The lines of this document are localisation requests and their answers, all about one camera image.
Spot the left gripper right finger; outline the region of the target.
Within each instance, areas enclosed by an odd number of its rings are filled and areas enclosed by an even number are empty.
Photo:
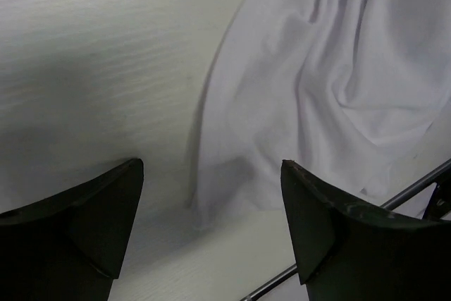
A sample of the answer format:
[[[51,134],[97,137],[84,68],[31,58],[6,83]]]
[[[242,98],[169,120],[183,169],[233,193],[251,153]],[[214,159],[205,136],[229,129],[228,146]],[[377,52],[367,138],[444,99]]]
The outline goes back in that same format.
[[[435,184],[424,216],[378,207],[293,161],[281,189],[299,281],[310,300],[449,300],[450,165],[403,197]]]

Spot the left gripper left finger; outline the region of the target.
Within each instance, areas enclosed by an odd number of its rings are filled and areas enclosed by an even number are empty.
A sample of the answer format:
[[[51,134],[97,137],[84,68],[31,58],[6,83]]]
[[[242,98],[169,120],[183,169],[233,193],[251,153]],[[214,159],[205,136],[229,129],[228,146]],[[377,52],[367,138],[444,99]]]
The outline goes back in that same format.
[[[2,300],[107,300],[121,272],[144,183],[131,159],[1,214]]]

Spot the white t shirt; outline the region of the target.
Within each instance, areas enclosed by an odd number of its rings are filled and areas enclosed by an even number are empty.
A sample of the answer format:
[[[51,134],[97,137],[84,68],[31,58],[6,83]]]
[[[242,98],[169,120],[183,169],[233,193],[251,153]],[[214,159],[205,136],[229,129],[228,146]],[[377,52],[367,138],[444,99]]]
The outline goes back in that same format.
[[[372,197],[450,101],[450,0],[244,0],[211,69],[193,207],[280,209],[282,161]]]

